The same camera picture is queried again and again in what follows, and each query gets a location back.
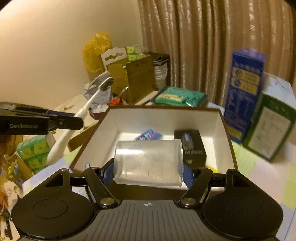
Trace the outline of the black paper bag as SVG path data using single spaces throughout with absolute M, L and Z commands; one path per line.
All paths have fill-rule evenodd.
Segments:
M 152 56 L 157 90 L 170 84 L 170 55 L 148 52 Z

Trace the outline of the green tissue packs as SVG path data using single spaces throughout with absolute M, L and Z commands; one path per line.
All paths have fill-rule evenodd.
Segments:
M 48 166 L 47 157 L 55 142 L 51 132 L 37 135 L 19 143 L 16 152 L 32 173 L 37 174 Z

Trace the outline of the green wet wipes pack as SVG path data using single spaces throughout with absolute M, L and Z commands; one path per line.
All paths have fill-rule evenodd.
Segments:
M 153 104 L 198 107 L 208 101 L 207 94 L 192 91 L 184 88 L 165 86 L 158 94 L 151 99 Z

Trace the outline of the checkered tablecloth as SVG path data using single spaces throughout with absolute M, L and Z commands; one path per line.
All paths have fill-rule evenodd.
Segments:
M 89 135 L 89 131 L 75 135 L 74 140 L 70 141 L 69 147 L 66 148 L 62 160 L 23 184 L 24 194 L 33 190 L 54 171 L 69 167 Z M 216 171 L 222 170 L 222 164 L 226 164 L 228 168 L 233 166 L 230 159 L 222 159 L 227 150 L 227 139 L 224 136 L 213 133 L 201 137 L 207 155 L 206 166 Z M 279 240 L 295 240 L 295 145 L 290 142 L 285 143 L 280 154 L 271 163 L 236 143 L 232 146 L 239 171 L 273 197 L 283 208 L 284 219 L 276 237 Z

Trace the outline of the black FLYCO shaver box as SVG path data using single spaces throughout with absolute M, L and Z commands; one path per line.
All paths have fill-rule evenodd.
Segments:
M 185 165 L 191 170 L 204 167 L 206 151 L 198 130 L 175 130 L 174 139 L 180 139 L 183 147 Z

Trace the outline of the brown curtain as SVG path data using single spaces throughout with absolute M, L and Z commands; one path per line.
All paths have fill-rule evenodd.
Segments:
M 286 1 L 139 1 L 144 45 L 170 56 L 167 85 L 223 105 L 232 53 L 266 55 L 264 69 L 295 85 L 295 9 Z

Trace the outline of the clear plastic cup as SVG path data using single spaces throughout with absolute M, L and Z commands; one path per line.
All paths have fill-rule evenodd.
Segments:
M 117 184 L 181 187 L 184 176 L 182 142 L 179 139 L 119 141 L 113 174 Z

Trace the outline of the yellow snack packet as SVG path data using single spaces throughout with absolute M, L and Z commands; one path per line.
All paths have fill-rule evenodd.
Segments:
M 219 173 L 215 168 L 211 166 L 206 166 L 207 169 L 210 169 L 213 173 Z

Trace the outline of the yellow plastic bag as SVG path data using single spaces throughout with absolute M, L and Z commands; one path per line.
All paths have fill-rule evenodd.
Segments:
M 85 44 L 82 55 L 88 73 L 99 74 L 105 71 L 101 54 L 111 49 L 111 36 L 107 32 L 98 32 Z

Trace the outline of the open brown cardboard box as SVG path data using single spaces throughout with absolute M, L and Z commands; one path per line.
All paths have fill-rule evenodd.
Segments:
M 135 61 L 128 61 L 124 48 L 112 48 L 101 54 L 105 69 L 113 77 L 111 90 L 121 94 L 130 105 L 151 94 L 156 88 L 153 60 L 150 55 Z

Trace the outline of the blue milk carton box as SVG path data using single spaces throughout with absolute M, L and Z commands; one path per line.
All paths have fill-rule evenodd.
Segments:
M 247 133 L 262 87 L 266 56 L 255 49 L 233 52 L 224 120 L 231 140 L 240 144 Z

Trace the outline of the white toothbrush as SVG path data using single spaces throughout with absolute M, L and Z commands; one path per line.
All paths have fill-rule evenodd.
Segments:
M 80 121 L 81 127 L 68 127 L 64 132 L 61 134 L 60 138 L 55 142 L 52 149 L 48 153 L 46 165 L 53 165 L 55 164 L 62 156 L 63 152 L 67 147 L 67 144 L 71 137 L 74 135 L 76 130 L 80 130 L 84 125 L 84 120 L 87 116 L 88 109 L 90 108 L 91 104 L 95 101 L 96 97 L 101 93 L 107 91 L 111 85 L 114 83 L 113 77 L 108 77 L 104 80 L 93 94 L 93 96 L 84 104 L 84 106 L 79 109 L 79 111 L 74 115 L 72 120 Z

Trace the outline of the white crumpled plastic bag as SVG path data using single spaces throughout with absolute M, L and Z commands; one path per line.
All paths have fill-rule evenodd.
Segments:
M 83 96 L 88 101 L 91 97 L 99 90 L 99 85 L 102 84 L 104 80 L 106 80 L 110 76 L 108 71 L 104 71 L 102 74 L 94 78 L 94 80 L 84 87 Z M 96 109 L 99 105 L 105 105 L 110 101 L 111 98 L 111 89 L 104 92 L 100 92 L 98 96 L 94 99 L 92 104 L 90 105 L 91 109 Z

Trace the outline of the green white carton box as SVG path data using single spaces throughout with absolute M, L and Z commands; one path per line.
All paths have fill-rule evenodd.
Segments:
M 291 84 L 264 73 L 263 85 L 243 140 L 243 147 L 271 162 L 295 125 L 295 94 Z

